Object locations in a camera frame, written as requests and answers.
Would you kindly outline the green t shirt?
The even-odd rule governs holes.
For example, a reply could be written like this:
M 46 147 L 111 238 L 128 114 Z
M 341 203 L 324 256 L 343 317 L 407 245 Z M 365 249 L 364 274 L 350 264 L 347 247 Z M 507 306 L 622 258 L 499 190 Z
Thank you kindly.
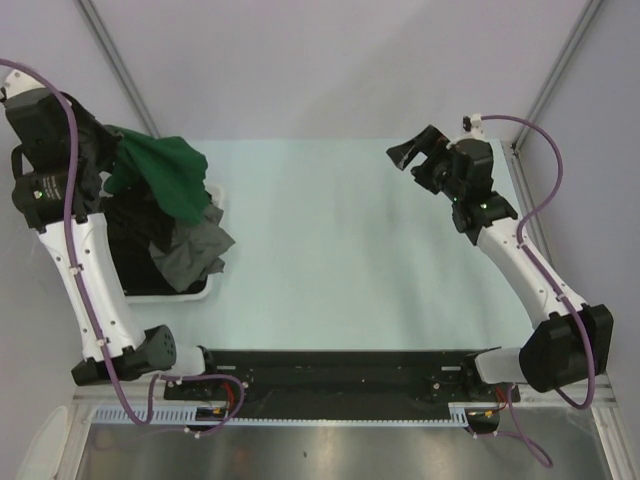
M 152 136 L 109 125 L 119 141 L 112 157 L 106 193 L 116 196 L 144 182 L 160 209 L 190 225 L 200 223 L 210 199 L 204 185 L 208 162 L 184 138 Z

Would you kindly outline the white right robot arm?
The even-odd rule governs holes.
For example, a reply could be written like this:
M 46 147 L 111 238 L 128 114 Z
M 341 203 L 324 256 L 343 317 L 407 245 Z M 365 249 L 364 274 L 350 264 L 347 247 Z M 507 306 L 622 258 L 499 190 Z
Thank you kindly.
M 484 401 L 498 383 L 527 384 L 546 393 L 585 381 L 592 396 L 597 376 L 606 369 L 613 316 L 561 279 L 529 239 L 513 206 L 494 190 L 493 148 L 481 127 L 471 125 L 451 140 L 429 125 L 386 154 L 397 169 L 410 170 L 418 185 L 450 200 L 456 230 L 498 268 L 532 324 L 522 347 L 477 354 L 475 367 L 461 376 L 463 393 Z

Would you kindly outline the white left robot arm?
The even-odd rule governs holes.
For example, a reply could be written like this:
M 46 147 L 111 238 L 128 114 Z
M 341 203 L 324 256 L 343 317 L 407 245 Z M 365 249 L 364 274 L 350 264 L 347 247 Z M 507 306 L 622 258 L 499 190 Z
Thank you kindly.
M 206 366 L 203 348 L 179 345 L 166 325 L 139 327 L 118 277 L 100 192 L 121 133 L 17 67 L 2 82 L 1 104 L 20 140 L 11 153 L 12 201 L 53 259 L 79 326 L 82 359 L 71 371 L 74 382 L 158 373 L 186 378 L 199 399 L 214 397 L 221 376 Z

